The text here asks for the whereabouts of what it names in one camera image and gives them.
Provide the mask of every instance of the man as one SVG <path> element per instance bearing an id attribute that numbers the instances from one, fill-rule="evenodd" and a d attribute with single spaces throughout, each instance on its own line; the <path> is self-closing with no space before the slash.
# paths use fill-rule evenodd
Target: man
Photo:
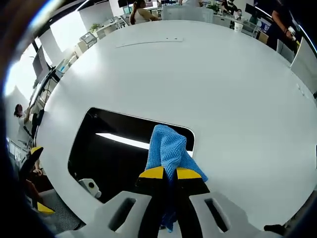
<path id="1" fill-rule="evenodd" d="M 272 12 L 273 23 L 267 31 L 268 39 L 266 45 L 276 50 L 277 39 L 282 41 L 292 51 L 297 51 L 296 43 L 293 41 L 293 35 L 288 30 L 290 26 L 296 29 L 292 22 L 292 16 L 288 8 L 280 1 L 276 1 L 275 8 Z"/>
<path id="2" fill-rule="evenodd" d="M 178 3 L 183 6 L 202 7 L 202 0 L 178 0 Z"/>
<path id="3" fill-rule="evenodd" d="M 223 12 L 233 15 L 234 12 L 238 11 L 238 8 L 235 4 L 233 4 L 234 0 L 225 0 L 221 4 L 221 9 Z"/>
<path id="4" fill-rule="evenodd" d="M 242 17 L 242 10 L 238 9 L 237 13 L 234 15 L 234 19 L 241 20 L 241 17 Z"/>

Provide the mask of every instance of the white table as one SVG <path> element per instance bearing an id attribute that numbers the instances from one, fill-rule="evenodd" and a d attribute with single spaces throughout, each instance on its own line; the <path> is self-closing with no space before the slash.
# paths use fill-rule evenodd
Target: white table
<path id="1" fill-rule="evenodd" d="M 137 24 L 97 42 L 64 75 L 37 143 L 54 188 L 85 223 L 102 204 L 71 177 L 67 162 L 90 107 L 192 129 L 193 158 L 209 188 L 242 207 L 260 229 L 286 222 L 316 185 L 311 93 L 277 52 L 231 29 L 191 21 Z"/>

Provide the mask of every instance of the white shirt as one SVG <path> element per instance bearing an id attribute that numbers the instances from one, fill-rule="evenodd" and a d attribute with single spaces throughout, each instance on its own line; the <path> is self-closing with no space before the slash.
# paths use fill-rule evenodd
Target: white shirt
<path id="1" fill-rule="evenodd" d="M 139 10 L 137 10 L 137 11 L 135 12 L 134 19 L 135 19 L 135 24 L 140 24 L 140 23 L 144 23 L 144 22 L 150 21 L 150 20 L 145 19 L 145 18 L 139 13 Z"/>
<path id="2" fill-rule="evenodd" d="M 200 7 L 199 0 L 183 0 L 182 5 Z"/>
<path id="3" fill-rule="evenodd" d="M 25 131 L 24 126 L 27 128 L 27 130 L 30 132 L 31 134 L 31 129 L 32 129 L 32 123 L 30 122 L 30 120 L 28 120 L 25 124 L 24 124 L 24 119 L 26 118 L 26 114 L 25 112 L 22 112 L 22 116 L 18 118 L 19 124 L 20 124 L 20 128 L 19 128 L 19 132 L 18 132 L 18 140 L 22 143 L 26 143 L 29 141 L 29 139 L 31 138 L 30 135 Z"/>

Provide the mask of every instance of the window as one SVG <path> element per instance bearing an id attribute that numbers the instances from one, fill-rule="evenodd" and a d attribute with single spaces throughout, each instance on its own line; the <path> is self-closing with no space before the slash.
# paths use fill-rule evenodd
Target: window
<path id="1" fill-rule="evenodd" d="M 51 25 L 51 30 L 60 51 L 79 42 L 79 38 L 87 33 L 79 12 L 74 11 Z"/>
<path id="2" fill-rule="evenodd" d="M 21 55 L 20 61 L 11 66 L 7 74 L 5 95 L 9 95 L 16 86 L 26 99 L 33 93 L 33 84 L 36 75 L 33 69 L 33 60 L 36 55 L 32 44 Z"/>
<path id="3" fill-rule="evenodd" d="M 20 162 L 27 154 L 25 150 L 17 146 L 13 141 L 7 139 L 8 143 L 8 152 L 14 156 L 17 162 Z"/>
<path id="4" fill-rule="evenodd" d="M 40 39 L 39 39 L 38 37 L 35 38 L 35 43 L 36 43 L 36 45 L 37 45 L 39 48 L 40 48 L 41 45 L 42 45 L 42 42 L 40 41 Z M 50 66 L 52 66 L 53 63 L 52 63 L 52 61 L 51 61 L 49 55 L 46 53 L 44 47 L 43 47 L 43 52 L 44 52 L 44 57 L 45 57 L 46 62 L 47 62 Z"/>

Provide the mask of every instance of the computer monitor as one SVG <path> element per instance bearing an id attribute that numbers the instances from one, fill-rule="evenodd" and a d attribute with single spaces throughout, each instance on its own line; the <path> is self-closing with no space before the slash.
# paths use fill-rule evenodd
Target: computer monitor
<path id="1" fill-rule="evenodd" d="M 249 14 L 251 14 L 252 16 L 258 16 L 259 17 L 259 11 L 252 5 L 250 4 L 246 4 L 246 9 L 245 11 Z"/>
<path id="2" fill-rule="evenodd" d="M 162 4 L 169 4 L 171 2 L 171 0 L 161 0 L 160 3 Z"/>
<path id="3" fill-rule="evenodd" d="M 49 73 L 50 69 L 46 63 L 44 50 L 41 46 L 33 60 L 33 68 L 36 74 L 36 80 L 41 82 L 42 79 Z"/>
<path id="4" fill-rule="evenodd" d="M 133 4 L 135 0 L 118 0 L 119 7 L 128 6 L 129 4 Z"/>

